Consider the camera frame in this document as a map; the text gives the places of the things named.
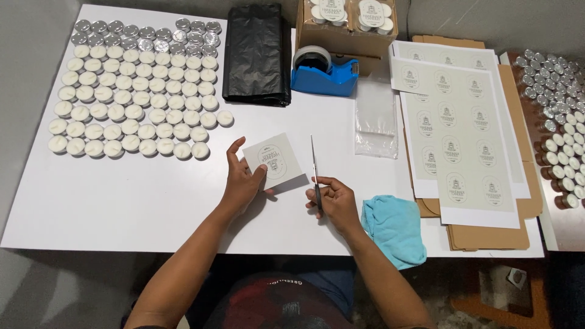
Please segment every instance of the microfiber towel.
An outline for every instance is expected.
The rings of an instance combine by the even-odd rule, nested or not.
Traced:
[[[426,261],[421,213],[413,201],[375,196],[362,205],[362,227],[398,270]]]

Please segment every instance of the cardboard box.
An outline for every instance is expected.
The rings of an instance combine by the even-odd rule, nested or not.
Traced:
[[[376,32],[364,32],[355,29],[357,13],[349,10],[352,3],[357,6],[357,0],[346,1],[348,12],[347,26],[335,26],[332,24],[316,24],[312,21],[311,8],[305,0],[298,2],[297,16],[297,42],[295,51],[305,46],[319,46],[325,48],[332,56],[349,59],[357,59],[360,66],[360,76],[367,77],[380,64],[380,60],[388,53],[388,47],[398,36],[398,21],[394,0],[392,3],[392,16],[394,29],[387,35]]]
[[[448,39],[441,36],[415,36],[414,42],[436,43],[447,46],[485,49],[483,42],[473,40]],[[520,229],[473,227],[465,225],[447,225],[449,244],[452,250],[476,251],[478,249],[528,249],[530,246],[524,219],[533,218],[542,212],[542,197],[538,175],[534,166],[534,155],[528,138],[528,131],[522,113],[522,106],[516,90],[514,76],[510,66],[498,65],[500,79],[512,124],[518,140],[518,147],[526,180],[530,190],[530,199],[516,199]],[[439,199],[416,199],[421,217],[441,216]]]

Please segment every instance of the white table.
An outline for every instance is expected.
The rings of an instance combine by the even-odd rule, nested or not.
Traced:
[[[119,19],[125,24],[174,30],[174,22],[180,17],[83,5],[78,18],[91,22]],[[183,162],[160,155],[147,159],[131,154],[119,160],[107,157],[94,160],[51,153],[47,148],[50,138],[47,124],[55,118],[53,107],[58,101],[60,77],[67,71],[67,60],[73,57],[74,46],[71,43],[67,46],[1,247],[174,252],[221,199],[228,170],[225,150],[241,136],[247,137],[246,145],[252,145],[287,132],[301,168],[311,177],[312,133],[320,174],[337,177],[354,189],[358,209],[363,200],[379,194],[412,200],[404,143],[400,143],[398,160],[354,155],[353,99],[293,91],[292,103],[287,108],[225,104],[221,77],[227,21],[219,21],[224,32],[220,34],[222,43],[218,49],[220,80],[215,85],[216,95],[220,109],[234,114],[235,124],[209,132],[211,155],[205,161]],[[400,115],[398,122],[398,131],[402,131]],[[243,218],[230,227],[221,252],[348,255],[347,246],[331,224],[318,223],[313,213],[305,209],[304,191],[310,187],[306,178],[296,179],[280,187],[277,200],[258,196]],[[527,251],[451,252],[445,228],[437,218],[423,219],[421,231],[429,257],[542,257],[536,220],[526,223],[531,241]]]

